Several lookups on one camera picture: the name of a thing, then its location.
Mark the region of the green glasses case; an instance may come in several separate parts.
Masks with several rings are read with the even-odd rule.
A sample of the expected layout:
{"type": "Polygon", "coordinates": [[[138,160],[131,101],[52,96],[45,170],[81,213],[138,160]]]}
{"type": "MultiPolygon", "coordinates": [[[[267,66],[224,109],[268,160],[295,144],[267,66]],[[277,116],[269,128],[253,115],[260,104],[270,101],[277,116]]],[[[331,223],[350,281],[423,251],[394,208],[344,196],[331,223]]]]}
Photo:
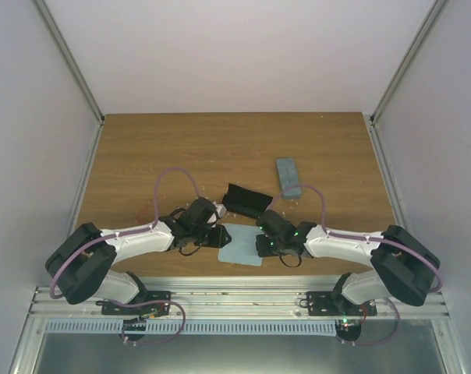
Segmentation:
{"type": "Polygon", "coordinates": [[[299,187],[299,176],[296,163],[292,157],[281,157],[276,160],[276,168],[283,199],[299,199],[303,191],[299,187]]]}

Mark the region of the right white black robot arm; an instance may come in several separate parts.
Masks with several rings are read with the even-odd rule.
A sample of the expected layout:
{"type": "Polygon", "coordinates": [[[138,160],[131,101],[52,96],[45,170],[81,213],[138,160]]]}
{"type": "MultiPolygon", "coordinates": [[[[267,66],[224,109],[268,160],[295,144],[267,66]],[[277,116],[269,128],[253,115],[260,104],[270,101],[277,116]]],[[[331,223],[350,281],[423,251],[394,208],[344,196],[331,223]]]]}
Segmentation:
{"type": "Polygon", "coordinates": [[[360,304],[393,297],[419,307],[427,296],[439,291],[440,260],[405,228],[390,225],[385,231],[332,231],[314,222],[293,225],[273,210],[258,219],[261,233],[256,239],[258,256],[332,258],[358,263],[370,269],[345,273],[338,280],[331,306],[347,316],[360,304]]]}

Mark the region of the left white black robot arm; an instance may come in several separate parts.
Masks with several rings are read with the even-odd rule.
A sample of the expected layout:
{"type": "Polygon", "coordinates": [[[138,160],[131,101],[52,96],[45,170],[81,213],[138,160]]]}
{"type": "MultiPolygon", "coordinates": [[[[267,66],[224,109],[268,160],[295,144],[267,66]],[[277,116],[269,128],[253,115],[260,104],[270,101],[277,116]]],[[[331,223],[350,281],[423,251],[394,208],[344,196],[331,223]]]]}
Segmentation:
{"type": "Polygon", "coordinates": [[[200,197],[185,209],[132,228],[100,230],[92,223],[82,224],[45,263],[50,296],[70,305],[95,297],[116,302],[130,315],[139,314],[147,304],[140,279],[112,267],[148,253],[184,253],[190,245],[221,249],[232,240],[219,222],[225,213],[223,204],[200,197]]]}

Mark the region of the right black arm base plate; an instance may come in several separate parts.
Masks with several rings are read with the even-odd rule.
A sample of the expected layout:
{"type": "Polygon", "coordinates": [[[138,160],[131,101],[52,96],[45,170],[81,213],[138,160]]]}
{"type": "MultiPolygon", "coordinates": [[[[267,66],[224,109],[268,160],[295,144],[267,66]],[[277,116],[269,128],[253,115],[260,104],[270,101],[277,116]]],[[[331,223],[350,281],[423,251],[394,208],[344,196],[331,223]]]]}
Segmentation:
{"type": "Polygon", "coordinates": [[[357,305],[333,291],[308,291],[298,301],[309,316],[368,317],[377,315],[374,300],[357,305]]]}

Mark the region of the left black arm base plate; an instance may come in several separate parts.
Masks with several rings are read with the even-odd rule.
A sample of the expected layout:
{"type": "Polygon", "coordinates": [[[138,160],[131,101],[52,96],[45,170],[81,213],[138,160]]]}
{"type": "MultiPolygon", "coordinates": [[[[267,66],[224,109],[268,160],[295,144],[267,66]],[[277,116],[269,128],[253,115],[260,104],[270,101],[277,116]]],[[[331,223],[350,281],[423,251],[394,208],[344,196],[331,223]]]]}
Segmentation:
{"type": "Polygon", "coordinates": [[[128,304],[120,306],[108,300],[97,301],[105,316],[166,316],[169,314],[170,291],[140,291],[128,304]]]}

